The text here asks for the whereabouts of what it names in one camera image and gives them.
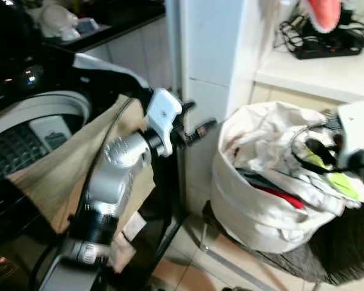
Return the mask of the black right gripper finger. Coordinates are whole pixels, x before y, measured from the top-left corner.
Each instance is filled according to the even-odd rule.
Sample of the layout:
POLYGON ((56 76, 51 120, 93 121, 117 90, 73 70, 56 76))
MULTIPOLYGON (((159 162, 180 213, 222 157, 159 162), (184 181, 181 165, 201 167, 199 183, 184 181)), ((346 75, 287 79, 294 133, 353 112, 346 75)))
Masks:
POLYGON ((334 166, 337 161, 330 153, 325 144, 318 139, 309 138, 304 142, 307 151, 307 161, 313 166, 329 167, 334 166))

